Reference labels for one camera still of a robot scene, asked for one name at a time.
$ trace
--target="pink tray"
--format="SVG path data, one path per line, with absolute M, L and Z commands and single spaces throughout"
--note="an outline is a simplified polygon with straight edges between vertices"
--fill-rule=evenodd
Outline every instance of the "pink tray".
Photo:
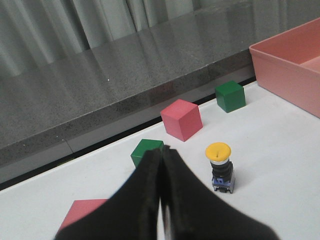
M 320 118 L 320 18 L 249 50 L 261 87 Z

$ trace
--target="gray curtain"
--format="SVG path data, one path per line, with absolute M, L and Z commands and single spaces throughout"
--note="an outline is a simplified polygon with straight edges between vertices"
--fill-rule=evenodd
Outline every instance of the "gray curtain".
M 0 78 L 223 0 L 0 0 Z

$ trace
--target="yellow button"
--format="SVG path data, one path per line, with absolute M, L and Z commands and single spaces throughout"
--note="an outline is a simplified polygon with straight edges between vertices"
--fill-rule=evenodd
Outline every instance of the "yellow button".
M 224 142 L 215 142 L 206 148 L 205 155 L 211 161 L 222 162 L 231 155 L 231 148 Z

